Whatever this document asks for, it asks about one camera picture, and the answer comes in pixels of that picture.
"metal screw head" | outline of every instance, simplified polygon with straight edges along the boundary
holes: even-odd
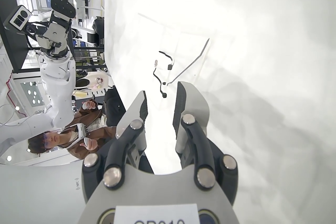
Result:
[[[88,154],[84,158],[83,164],[85,167],[92,167],[97,163],[97,160],[98,160],[98,155],[96,153]]]
[[[197,172],[199,184],[205,188],[212,188],[216,183],[215,174],[208,168],[201,168]]]
[[[107,169],[103,176],[104,185],[107,187],[116,186],[121,180],[121,170],[118,167]]]
[[[194,124],[195,123],[195,117],[191,114],[185,114],[183,115],[182,117],[182,121],[184,123],[186,123],[187,125],[191,125],[191,124]]]
[[[140,129],[142,126],[143,126],[143,121],[140,119],[135,119],[130,124],[130,127],[132,129]]]
[[[236,169],[237,167],[237,162],[230,155],[225,155],[223,157],[223,163],[224,163],[224,166],[229,170]]]

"desk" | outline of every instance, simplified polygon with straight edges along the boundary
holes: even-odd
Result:
[[[180,80],[205,96],[208,137],[238,161],[238,219],[314,223],[327,217],[331,223],[334,209],[323,204],[332,204],[335,194],[328,173],[336,165],[327,155],[336,142],[335,3],[105,0],[106,64],[126,109],[146,91],[146,155],[153,171],[179,169],[176,83],[162,99],[154,61],[162,67],[156,74],[169,80],[210,38],[203,60]],[[158,51],[175,58],[171,72]]]

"white wall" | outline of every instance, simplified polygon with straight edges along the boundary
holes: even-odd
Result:
[[[78,160],[71,155],[66,149],[60,149],[50,153],[41,154],[39,158],[27,160],[25,162],[18,163],[20,166],[55,166],[69,164]]]
[[[0,106],[4,105],[0,107],[0,123],[2,124],[7,122],[8,120],[10,123],[14,120],[25,117],[25,115],[28,115],[27,111],[25,110],[26,106],[24,106],[20,101],[23,100],[23,98],[20,98],[20,96],[16,94],[16,90],[13,86],[14,84],[13,79],[12,78],[10,79],[11,73],[12,73],[12,65],[7,56],[5,47],[2,46],[0,48],[0,89],[1,89]],[[19,106],[20,108],[19,111],[15,110],[16,106]],[[5,161],[6,164],[14,164],[27,159],[38,157],[38,155],[27,152],[27,148],[28,143],[26,140],[19,142],[16,145],[10,147],[1,156],[1,158]],[[6,160],[7,156],[9,155],[12,157],[12,160],[10,162]]]

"person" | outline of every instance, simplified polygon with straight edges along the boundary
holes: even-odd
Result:
[[[68,147],[67,150],[70,154],[76,158],[84,159],[89,153],[97,152],[108,140],[114,138],[116,125],[125,113],[125,108],[122,103],[120,105],[118,100],[113,98],[113,91],[109,89],[105,94],[102,110],[98,109],[98,104],[93,99],[82,104],[73,121],[61,133],[46,131],[28,139],[30,152],[41,154],[54,147]],[[106,117],[106,110],[109,111],[109,115],[113,116],[111,119]],[[78,139],[76,126],[78,123],[85,125],[86,137],[89,139],[88,143],[86,145],[84,139],[82,139],[69,147]]]

